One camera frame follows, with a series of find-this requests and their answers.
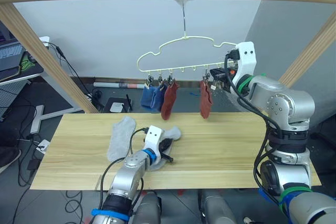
dark red sock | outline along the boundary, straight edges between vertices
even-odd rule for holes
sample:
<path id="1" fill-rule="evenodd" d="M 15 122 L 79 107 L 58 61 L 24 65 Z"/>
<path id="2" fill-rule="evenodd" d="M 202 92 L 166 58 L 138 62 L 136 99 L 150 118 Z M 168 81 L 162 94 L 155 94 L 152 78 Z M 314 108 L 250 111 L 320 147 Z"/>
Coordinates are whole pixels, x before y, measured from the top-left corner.
<path id="1" fill-rule="evenodd" d="M 201 85 L 201 103 L 200 103 L 200 110 L 201 110 L 201 116 L 205 119 L 209 117 L 211 106 L 213 104 L 212 102 L 212 96 L 210 92 L 210 88 L 207 83 L 204 81 L 200 82 Z"/>
<path id="2" fill-rule="evenodd" d="M 161 107 L 161 117 L 163 120 L 168 120 L 170 114 L 172 113 L 172 108 L 176 100 L 176 91 L 179 88 L 179 85 L 174 81 L 173 84 L 169 85 L 165 94 L 164 101 Z"/>

white tube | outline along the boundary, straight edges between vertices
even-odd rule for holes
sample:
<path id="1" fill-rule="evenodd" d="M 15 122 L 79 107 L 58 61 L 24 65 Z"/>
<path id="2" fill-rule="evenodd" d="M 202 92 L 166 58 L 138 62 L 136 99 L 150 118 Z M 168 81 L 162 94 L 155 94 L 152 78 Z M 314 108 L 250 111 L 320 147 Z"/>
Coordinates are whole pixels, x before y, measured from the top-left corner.
<path id="1" fill-rule="evenodd" d="M 100 88 L 143 89 L 145 87 L 145 84 L 94 82 L 93 86 L 100 87 Z"/>

green strap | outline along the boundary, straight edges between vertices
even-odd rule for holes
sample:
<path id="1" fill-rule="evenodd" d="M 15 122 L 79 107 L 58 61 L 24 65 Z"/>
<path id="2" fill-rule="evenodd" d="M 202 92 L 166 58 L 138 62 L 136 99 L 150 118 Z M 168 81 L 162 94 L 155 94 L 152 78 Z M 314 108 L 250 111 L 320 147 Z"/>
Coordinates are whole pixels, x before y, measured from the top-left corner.
<path id="1" fill-rule="evenodd" d="M 239 87 L 238 87 L 238 93 L 240 94 L 242 92 L 242 89 L 250 83 L 250 81 L 253 79 L 254 76 L 250 76 L 249 78 L 247 78 L 245 81 L 243 81 Z"/>
<path id="2" fill-rule="evenodd" d="M 282 194 L 280 195 L 280 201 L 279 202 L 282 202 L 282 200 L 290 193 L 294 192 L 294 191 L 312 191 L 310 188 L 308 187 L 304 187 L 304 186 L 295 186 L 295 187 L 289 187 L 287 188 L 286 190 L 284 190 L 282 192 Z M 279 204 L 279 208 L 280 210 L 282 211 L 282 205 L 283 203 L 280 203 Z"/>

gray floor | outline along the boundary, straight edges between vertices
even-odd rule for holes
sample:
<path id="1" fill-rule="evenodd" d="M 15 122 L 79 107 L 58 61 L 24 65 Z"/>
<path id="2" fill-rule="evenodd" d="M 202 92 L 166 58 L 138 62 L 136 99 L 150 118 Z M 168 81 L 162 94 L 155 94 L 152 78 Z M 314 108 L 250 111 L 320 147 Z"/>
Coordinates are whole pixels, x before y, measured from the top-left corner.
<path id="1" fill-rule="evenodd" d="M 109 97 L 124 97 L 126 94 L 133 99 L 134 112 L 146 112 L 140 107 L 139 101 L 141 90 L 135 89 L 108 89 L 101 88 L 102 98 L 101 103 L 105 104 Z M 199 111 L 199 91 L 197 89 L 179 89 L 177 100 L 173 108 L 173 112 L 198 112 Z M 20 94 L 20 97 L 25 97 L 33 105 L 45 105 L 45 113 L 54 112 L 60 109 L 69 107 L 66 101 L 62 99 L 49 85 L 45 83 L 33 83 L 26 86 Z M 13 105 L 27 104 L 21 98 L 17 98 Z M 237 112 L 238 109 L 230 102 L 230 99 L 223 91 L 216 91 L 213 95 L 214 106 L 212 111 L 216 112 Z M 0 132 L 11 133 L 18 137 L 21 120 L 28 111 L 27 107 L 13 107 L 13 110 L 8 115 L 8 118 L 0 123 Z M 31 110 L 26 125 L 33 118 Z M 61 117 L 45 120 L 41 124 L 40 136 L 43 139 L 51 140 L 57 128 Z M 315 131 L 333 132 L 334 119 L 330 119 L 321 126 L 317 126 Z M 24 136 L 28 135 L 29 127 L 24 131 Z M 327 164 L 335 164 L 335 153 L 321 141 L 311 140 L 310 149 L 312 151 L 312 160 L 318 169 L 325 171 L 328 169 Z M 29 142 L 20 142 L 20 148 L 25 152 L 29 147 Z M 23 162 L 23 174 L 27 177 L 28 172 L 25 167 L 31 157 L 32 150 L 29 151 L 27 158 Z M 335 196 L 335 173 L 324 172 L 320 176 L 323 186 L 315 188 L 331 196 Z M 18 164 L 13 163 L 7 170 L 0 174 L 0 223 L 12 223 L 13 214 L 17 202 L 25 188 L 21 188 L 17 184 Z M 264 223 L 287 223 L 287 220 L 279 211 L 277 206 L 265 201 L 258 195 L 256 189 L 224 189 L 221 190 L 223 197 L 231 206 L 238 223 L 243 223 L 244 216 L 250 216 L 256 221 Z M 197 206 L 197 191 L 196 190 L 159 190 L 158 195 L 162 197 L 163 211 L 162 223 L 201 223 L 198 206 Z M 15 220 L 19 223 L 66 223 L 73 221 L 79 223 L 80 209 L 76 213 L 68 214 L 64 207 L 69 199 L 67 199 L 64 191 L 40 191 L 29 190 L 20 203 L 18 214 Z M 84 191 L 82 198 L 83 220 L 85 223 L 90 219 L 91 209 L 96 208 L 99 201 L 99 193 L 97 191 Z M 76 203 L 69 206 L 76 208 Z"/>

wooden tabletop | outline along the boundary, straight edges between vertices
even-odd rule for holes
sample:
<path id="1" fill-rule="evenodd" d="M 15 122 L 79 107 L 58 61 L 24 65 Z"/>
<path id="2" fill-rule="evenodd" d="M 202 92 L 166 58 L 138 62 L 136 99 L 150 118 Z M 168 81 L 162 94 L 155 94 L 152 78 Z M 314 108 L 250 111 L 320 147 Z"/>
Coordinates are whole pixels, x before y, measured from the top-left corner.
<path id="1" fill-rule="evenodd" d="M 113 123 L 125 114 L 65 114 L 37 171 L 31 189 L 97 190 L 109 165 L 107 149 Z M 178 126 L 180 140 L 174 142 L 172 164 L 144 176 L 145 189 L 254 188 L 253 163 L 265 134 L 265 124 L 252 113 L 175 113 L 168 121 L 160 114 L 129 113 L 137 129 L 155 125 Z M 140 150 L 145 135 L 133 139 Z M 104 189 L 110 187 L 121 164 L 110 169 Z M 321 185 L 312 167 L 312 184 Z"/>

